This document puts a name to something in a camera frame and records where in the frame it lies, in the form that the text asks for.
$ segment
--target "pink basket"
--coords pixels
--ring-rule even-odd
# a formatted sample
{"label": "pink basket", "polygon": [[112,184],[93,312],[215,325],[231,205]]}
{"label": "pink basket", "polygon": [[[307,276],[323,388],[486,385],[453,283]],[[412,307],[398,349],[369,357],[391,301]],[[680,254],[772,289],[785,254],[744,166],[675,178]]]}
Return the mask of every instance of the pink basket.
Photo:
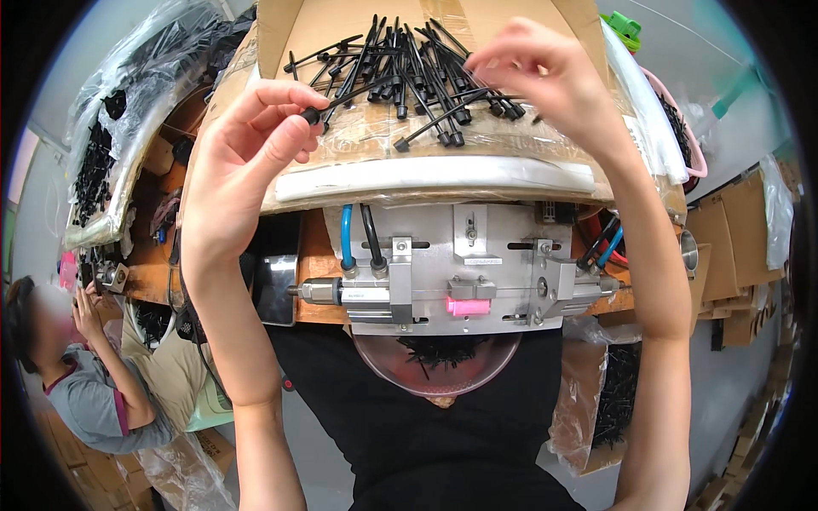
{"label": "pink basket", "polygon": [[[642,72],[645,73],[645,77],[648,79],[650,86],[653,87],[656,92],[664,96],[665,101],[670,103],[673,108],[679,110],[679,105],[677,105],[673,100],[673,96],[670,95],[670,92],[667,91],[662,82],[660,82],[653,73],[644,67],[641,69]],[[699,147],[699,144],[696,142],[696,139],[693,137],[693,130],[690,129],[690,125],[687,122],[685,122],[685,135],[687,136],[687,145],[690,146],[690,165],[692,166],[692,168],[687,168],[687,173],[694,177],[707,177],[708,164],[704,161],[702,150]]]}

